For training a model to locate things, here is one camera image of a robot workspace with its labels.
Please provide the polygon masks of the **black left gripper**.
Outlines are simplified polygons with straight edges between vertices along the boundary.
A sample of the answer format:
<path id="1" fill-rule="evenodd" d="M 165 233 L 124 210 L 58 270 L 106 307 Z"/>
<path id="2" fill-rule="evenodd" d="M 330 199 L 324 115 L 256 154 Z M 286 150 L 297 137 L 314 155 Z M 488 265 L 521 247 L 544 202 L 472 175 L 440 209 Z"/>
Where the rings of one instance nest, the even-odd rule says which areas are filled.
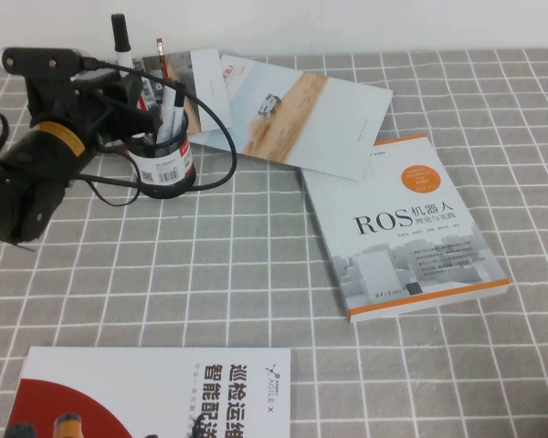
<path id="1" fill-rule="evenodd" d="M 142 93 L 136 75 L 32 68 L 25 83 L 31 115 L 25 147 L 31 151 L 101 151 L 122 144 L 123 135 L 161 126 L 158 109 L 136 108 Z"/>

